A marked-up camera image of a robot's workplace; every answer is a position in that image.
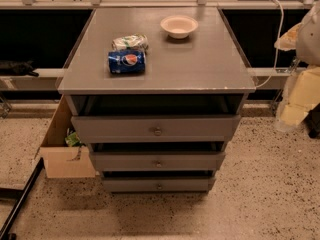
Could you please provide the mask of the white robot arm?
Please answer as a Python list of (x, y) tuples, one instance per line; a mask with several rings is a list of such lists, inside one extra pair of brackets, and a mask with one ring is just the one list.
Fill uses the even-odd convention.
[(315, 3), (300, 23), (275, 43), (282, 51), (295, 50), (297, 59), (308, 67), (286, 81), (284, 97), (276, 113), (276, 127), (287, 131), (299, 126), (320, 104), (320, 4)]

